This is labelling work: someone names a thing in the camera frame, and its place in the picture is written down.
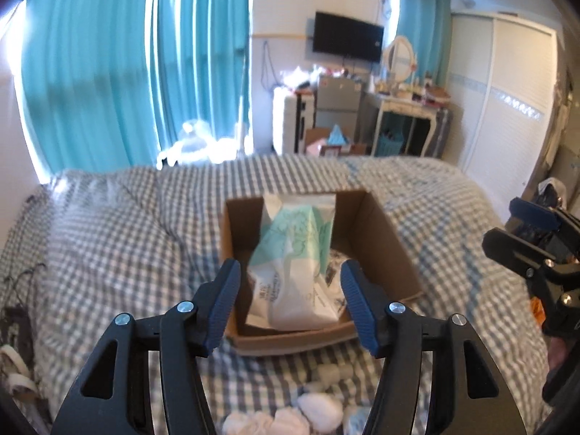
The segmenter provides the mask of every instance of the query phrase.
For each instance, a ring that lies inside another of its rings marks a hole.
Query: white wardrobe
[[[558,76],[556,31],[520,18],[456,13],[447,91],[457,108],[443,160],[473,179],[502,221],[542,152]]]

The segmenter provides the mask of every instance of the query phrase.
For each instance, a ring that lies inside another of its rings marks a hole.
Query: cardboard box on floor
[[[304,134],[306,155],[311,155],[312,157],[345,157],[347,155],[366,154],[366,144],[326,145],[330,132],[331,130],[328,127],[306,129]]]
[[[235,258],[242,265],[240,292],[225,336],[243,356],[297,353],[357,337],[348,312],[337,324],[315,331],[277,332],[245,324],[252,301],[246,267],[260,239],[263,203],[262,197],[244,198],[229,200],[224,206],[221,259]],[[409,301],[422,293],[411,260],[372,194],[363,190],[336,193],[331,247],[358,260],[368,279],[382,286],[389,298]]]

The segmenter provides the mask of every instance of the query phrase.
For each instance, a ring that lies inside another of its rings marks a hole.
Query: bed
[[[414,158],[268,156],[163,171],[65,171],[39,187],[11,230],[0,276],[35,271],[18,281],[8,299],[15,304],[16,295],[25,296],[28,302],[36,377],[52,414],[117,313],[135,318],[164,313],[213,279],[220,265],[219,225],[226,198],[353,188],[372,191],[395,224],[425,290],[415,311],[468,317],[502,371],[526,428],[533,431],[546,411],[541,399],[546,347],[523,280],[483,255],[482,235],[499,225],[498,219],[459,170]],[[382,362],[356,340],[263,358],[239,357],[224,340],[199,362],[217,424],[234,410],[273,412],[291,405],[320,363],[353,364],[353,379],[331,391],[344,404],[372,402]],[[414,433],[424,433],[430,366],[431,356],[424,354]],[[163,433],[153,354],[150,367],[153,414],[157,433]]]

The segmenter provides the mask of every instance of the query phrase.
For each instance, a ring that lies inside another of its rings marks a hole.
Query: wall-mounted tv
[[[318,11],[312,50],[378,63],[381,62],[384,33],[382,26]]]

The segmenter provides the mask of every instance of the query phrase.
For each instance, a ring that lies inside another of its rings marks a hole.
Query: cable
[[[268,59],[269,67],[266,66],[266,58]],[[268,68],[274,78],[274,84],[271,86]],[[274,63],[272,62],[272,54],[270,53],[270,43],[267,40],[264,41],[264,45],[262,46],[262,77],[260,83],[262,88],[270,94],[273,94],[275,88],[283,86],[276,77],[276,70],[274,69]]]
[[[379,0],[379,9],[377,10],[377,16],[376,16],[376,20],[377,22],[379,21],[379,11],[381,11],[382,9],[382,15],[385,18],[385,20],[389,20],[391,18],[391,15],[393,14],[393,9],[391,8],[391,2],[390,0]],[[385,11],[385,7],[387,6],[387,3],[389,4],[389,9],[387,11]]]
[[[381,14],[381,9],[383,8],[383,0],[376,0],[376,17],[375,24],[379,23],[379,15]]]
[[[7,286],[7,291],[6,291],[6,294],[5,294],[3,302],[2,302],[2,306],[0,307],[1,314],[4,314],[6,307],[8,306],[8,304],[10,302],[10,298],[12,297],[12,293],[14,293],[14,295],[16,296],[16,299],[18,300],[18,303],[22,306],[22,308],[28,309],[28,301],[30,300],[30,289],[33,286],[33,283],[32,282],[28,283],[28,289],[27,289],[26,298],[24,299],[24,301],[22,300],[22,298],[18,294],[18,289],[17,289],[18,283],[22,279],[22,277],[24,277],[26,275],[30,275],[30,280],[33,280],[34,274],[37,272],[37,270],[40,267],[43,267],[44,269],[46,269],[46,265],[44,263],[37,263],[33,268],[29,268],[27,270],[24,270],[22,273],[20,273],[16,277],[16,279],[14,279],[10,275],[8,275],[7,277],[4,278],[4,283],[6,283],[8,286]]]

